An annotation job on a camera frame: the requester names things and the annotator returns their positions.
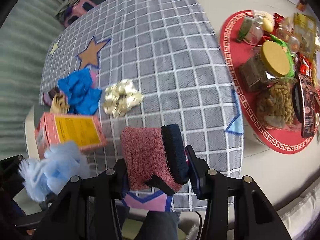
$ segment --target green curtain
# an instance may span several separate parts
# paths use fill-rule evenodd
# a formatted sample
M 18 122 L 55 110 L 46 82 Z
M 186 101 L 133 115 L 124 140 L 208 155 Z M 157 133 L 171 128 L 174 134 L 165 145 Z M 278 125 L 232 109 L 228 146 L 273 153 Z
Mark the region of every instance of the green curtain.
M 64 30 L 62 0 L 19 0 L 0 28 L 0 160 L 27 156 L 24 120 L 38 104 L 45 57 Z

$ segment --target orange label on box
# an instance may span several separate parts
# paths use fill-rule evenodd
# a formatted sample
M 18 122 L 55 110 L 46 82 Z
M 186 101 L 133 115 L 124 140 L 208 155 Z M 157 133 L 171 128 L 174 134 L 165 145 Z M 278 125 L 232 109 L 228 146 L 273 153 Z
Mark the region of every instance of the orange label on box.
M 55 122 L 61 143 L 72 140 L 78 147 L 101 143 L 91 117 L 55 116 Z

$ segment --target bag of peanuts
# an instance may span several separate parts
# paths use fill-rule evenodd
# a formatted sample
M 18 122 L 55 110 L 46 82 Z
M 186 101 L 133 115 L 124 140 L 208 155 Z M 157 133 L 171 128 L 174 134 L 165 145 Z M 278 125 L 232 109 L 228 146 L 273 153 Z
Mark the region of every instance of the bag of peanuts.
M 257 97 L 257 118 L 266 128 L 301 130 L 292 105 L 295 78 L 281 78 Z

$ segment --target red knit fabric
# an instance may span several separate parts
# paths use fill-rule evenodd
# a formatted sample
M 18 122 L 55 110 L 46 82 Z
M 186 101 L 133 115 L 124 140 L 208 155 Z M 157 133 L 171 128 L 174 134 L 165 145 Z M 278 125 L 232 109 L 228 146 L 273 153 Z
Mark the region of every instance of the red knit fabric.
M 168 168 L 161 128 L 126 127 L 121 133 L 121 145 L 130 189 L 148 188 L 144 182 L 154 174 L 175 192 L 181 189 L 182 185 L 173 180 Z

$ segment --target red round table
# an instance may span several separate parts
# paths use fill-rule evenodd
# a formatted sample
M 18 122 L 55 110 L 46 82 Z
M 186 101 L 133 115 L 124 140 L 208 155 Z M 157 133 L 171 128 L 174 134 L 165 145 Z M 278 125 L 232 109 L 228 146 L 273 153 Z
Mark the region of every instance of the red round table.
M 276 128 L 266 129 L 256 116 L 257 93 L 247 93 L 240 79 L 238 68 L 249 58 L 251 45 L 237 42 L 240 26 L 244 16 L 252 15 L 252 11 L 240 11 L 231 15 L 223 24 L 220 34 L 220 45 L 239 96 L 242 113 L 253 128 L 258 138 L 272 150 L 284 154 L 293 154 L 305 148 L 311 138 L 301 137 L 301 131 L 286 131 Z

